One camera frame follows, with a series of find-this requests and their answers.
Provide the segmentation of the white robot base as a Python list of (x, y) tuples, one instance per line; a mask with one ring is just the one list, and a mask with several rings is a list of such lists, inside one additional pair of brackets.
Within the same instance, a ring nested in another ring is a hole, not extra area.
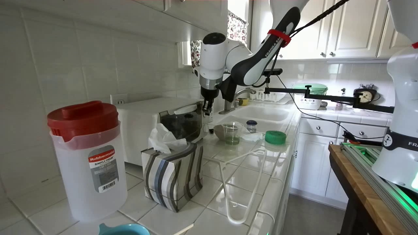
[(395, 104), (372, 172), (387, 182), (418, 192), (418, 0), (386, 3), (395, 31), (411, 45), (394, 54), (386, 65)]

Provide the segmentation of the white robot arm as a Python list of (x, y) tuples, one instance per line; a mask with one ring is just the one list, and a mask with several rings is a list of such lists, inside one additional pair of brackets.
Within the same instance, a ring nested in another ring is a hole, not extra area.
[(254, 53), (222, 33), (210, 33), (203, 37), (195, 72), (199, 79), (205, 115), (211, 113), (218, 95), (222, 95), (224, 101), (232, 102), (237, 87), (254, 85), (279, 50), (291, 42), (292, 36), (303, 31), (297, 24), (300, 11), (308, 0), (269, 2), (276, 25), (266, 33)]

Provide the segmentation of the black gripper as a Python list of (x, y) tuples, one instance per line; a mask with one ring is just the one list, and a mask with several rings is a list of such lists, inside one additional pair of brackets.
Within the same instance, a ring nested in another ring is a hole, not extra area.
[(202, 106), (202, 113), (203, 115), (210, 115), (211, 109), (212, 109), (212, 101), (218, 97), (216, 91), (207, 91), (207, 89), (201, 89), (201, 96), (203, 98), (203, 106)]

